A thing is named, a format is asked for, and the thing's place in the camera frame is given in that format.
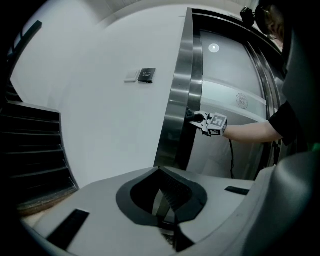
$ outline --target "frosted glass panel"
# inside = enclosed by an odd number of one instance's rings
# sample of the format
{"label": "frosted glass panel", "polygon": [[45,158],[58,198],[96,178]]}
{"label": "frosted glass panel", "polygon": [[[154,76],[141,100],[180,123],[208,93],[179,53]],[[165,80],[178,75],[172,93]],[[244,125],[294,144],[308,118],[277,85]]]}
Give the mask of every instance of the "frosted glass panel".
{"label": "frosted glass panel", "polygon": [[[204,31],[200,34],[203,80],[236,87],[264,98],[260,78],[245,47],[218,34]],[[209,50],[210,46],[214,47],[212,52]]]}

